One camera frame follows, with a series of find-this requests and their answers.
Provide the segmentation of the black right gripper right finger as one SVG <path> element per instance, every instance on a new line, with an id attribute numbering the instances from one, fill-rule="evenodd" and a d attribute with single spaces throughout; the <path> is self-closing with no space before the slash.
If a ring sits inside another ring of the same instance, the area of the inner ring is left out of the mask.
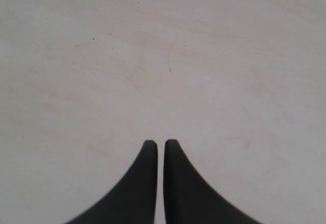
<path id="1" fill-rule="evenodd" d="M 165 144 L 164 207 L 166 223 L 258 223 L 202 178 L 176 139 Z"/>

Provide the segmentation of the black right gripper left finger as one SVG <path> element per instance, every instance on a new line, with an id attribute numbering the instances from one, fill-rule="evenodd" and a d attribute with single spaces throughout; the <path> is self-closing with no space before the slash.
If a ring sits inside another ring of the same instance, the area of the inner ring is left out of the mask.
<path id="1" fill-rule="evenodd" d="M 157 165 L 157 144 L 146 140 L 120 181 L 69 223 L 154 223 Z"/>

